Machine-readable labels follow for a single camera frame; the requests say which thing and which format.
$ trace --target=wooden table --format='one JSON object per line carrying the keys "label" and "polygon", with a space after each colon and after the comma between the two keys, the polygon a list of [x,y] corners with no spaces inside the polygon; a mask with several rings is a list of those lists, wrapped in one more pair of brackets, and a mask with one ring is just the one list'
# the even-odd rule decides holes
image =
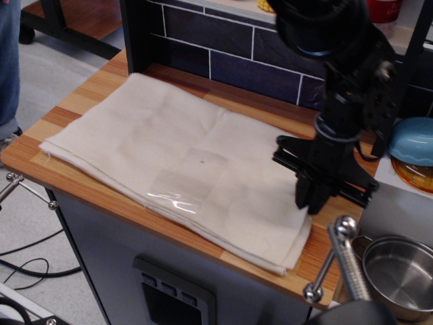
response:
{"label": "wooden table", "polygon": [[36,29],[105,59],[120,49],[102,39],[122,27],[118,0],[38,0],[21,11],[21,37]]}
{"label": "wooden table", "polygon": [[[168,81],[209,102],[288,130],[294,135],[307,138],[314,136],[313,119],[316,112],[311,110],[156,64],[150,66],[145,74]],[[326,227],[341,215],[359,218],[361,208],[358,206],[340,197],[331,198],[320,214],[313,217],[311,235],[296,267],[285,276],[277,276],[149,211],[68,163],[49,158],[41,152],[38,145],[45,138],[61,131],[101,102],[121,86],[127,77],[127,59],[122,51],[10,145],[1,156],[5,166],[49,190],[136,228],[157,234],[202,258],[303,301],[303,288],[315,279],[330,248]],[[363,139],[362,146],[366,152],[371,149],[372,142],[373,138],[369,135]],[[370,174],[374,174],[377,164],[361,164]],[[324,298],[316,307],[326,309],[339,278],[338,268],[334,265],[323,283]]]}

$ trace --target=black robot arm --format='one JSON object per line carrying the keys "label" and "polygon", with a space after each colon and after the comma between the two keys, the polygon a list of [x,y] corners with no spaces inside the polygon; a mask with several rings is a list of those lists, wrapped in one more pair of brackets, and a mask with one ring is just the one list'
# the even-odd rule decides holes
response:
{"label": "black robot arm", "polygon": [[378,182],[354,157],[362,130],[392,110],[394,50],[370,22],[365,0],[268,0],[284,43],[326,67],[325,106],[314,140],[281,136],[274,160],[296,172],[296,204],[317,214],[330,196],[366,207]]}

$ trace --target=person's leg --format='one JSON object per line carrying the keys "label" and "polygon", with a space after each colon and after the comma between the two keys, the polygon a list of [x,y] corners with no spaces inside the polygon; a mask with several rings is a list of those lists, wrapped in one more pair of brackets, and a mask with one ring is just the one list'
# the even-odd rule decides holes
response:
{"label": "person's leg", "polygon": [[21,1],[0,1],[0,140],[18,130],[15,119],[20,96],[18,37]]}

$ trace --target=metal pot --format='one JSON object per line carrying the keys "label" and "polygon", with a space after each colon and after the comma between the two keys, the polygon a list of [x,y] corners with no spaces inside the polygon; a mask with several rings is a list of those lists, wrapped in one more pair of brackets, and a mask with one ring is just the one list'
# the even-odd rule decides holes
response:
{"label": "metal pot", "polygon": [[352,242],[360,256],[373,298],[401,320],[420,321],[433,314],[433,250],[405,237]]}

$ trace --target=metal rod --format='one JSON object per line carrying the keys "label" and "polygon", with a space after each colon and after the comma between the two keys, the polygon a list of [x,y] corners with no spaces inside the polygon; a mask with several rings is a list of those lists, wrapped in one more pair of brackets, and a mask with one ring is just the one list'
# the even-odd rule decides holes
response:
{"label": "metal rod", "polygon": [[14,178],[12,178],[11,180],[8,179],[10,183],[5,188],[3,188],[2,191],[0,192],[0,203],[2,203],[5,200],[5,198],[7,198],[7,196],[11,194],[12,191],[15,190],[18,185],[20,185],[20,182],[23,179],[24,179],[23,176],[21,175],[16,176],[15,174],[14,174]]}
{"label": "metal rod", "polygon": [[24,181],[24,177],[22,175],[16,175],[14,173],[8,173],[6,175],[6,179],[10,181],[10,184],[8,184],[3,191],[0,192],[0,203],[9,195],[12,193],[13,190],[16,189],[18,185],[21,185],[23,188],[28,190],[30,193],[34,194],[38,198],[40,198],[42,201],[46,202],[48,204],[48,209],[50,210],[56,210],[59,207],[59,204],[57,201],[50,201],[38,192],[36,192],[34,189],[32,189],[30,186],[27,186],[26,184],[22,183]]}
{"label": "metal rod", "polygon": [[351,217],[341,217],[328,227],[338,266],[351,300],[370,301],[371,297],[362,275],[359,261],[349,239],[356,234],[356,222]]}
{"label": "metal rod", "polygon": [[323,289],[321,285],[326,277],[327,272],[329,271],[329,268],[332,265],[332,262],[334,261],[334,256],[334,251],[331,249],[327,254],[326,260],[323,262],[315,281],[307,284],[307,286],[305,287],[304,298],[309,303],[318,303],[322,299]]}

